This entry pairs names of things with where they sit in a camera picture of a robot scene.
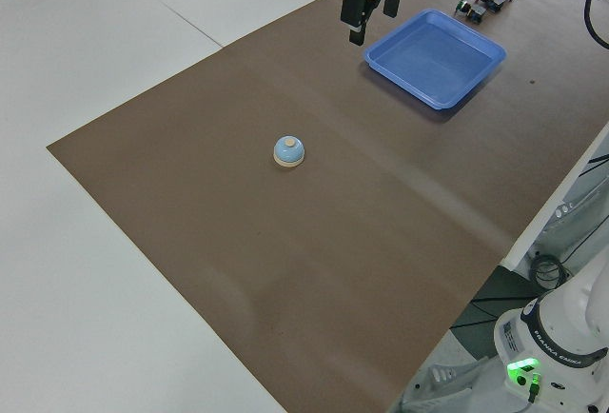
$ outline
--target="brown table surface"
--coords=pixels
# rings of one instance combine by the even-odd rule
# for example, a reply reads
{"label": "brown table surface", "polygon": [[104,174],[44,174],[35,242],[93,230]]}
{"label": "brown table surface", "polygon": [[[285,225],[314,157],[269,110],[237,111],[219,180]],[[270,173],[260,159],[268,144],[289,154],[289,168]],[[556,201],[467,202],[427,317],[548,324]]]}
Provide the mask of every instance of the brown table surface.
{"label": "brown table surface", "polygon": [[[478,29],[507,58],[442,112],[363,62],[341,1],[49,147],[294,413],[390,406],[609,119],[609,53],[587,35],[584,0],[489,13]],[[458,1],[376,11],[366,43]],[[306,148],[291,171],[271,159],[287,133]]]}

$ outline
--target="blue tray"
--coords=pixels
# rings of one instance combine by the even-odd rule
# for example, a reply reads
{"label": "blue tray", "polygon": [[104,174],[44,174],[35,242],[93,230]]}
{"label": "blue tray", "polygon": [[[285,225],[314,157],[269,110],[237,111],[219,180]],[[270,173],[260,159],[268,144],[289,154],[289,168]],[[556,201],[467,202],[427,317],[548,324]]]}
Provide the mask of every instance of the blue tray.
{"label": "blue tray", "polygon": [[371,45],[371,68],[437,110],[454,107],[503,59],[492,40],[439,10],[423,10]]}

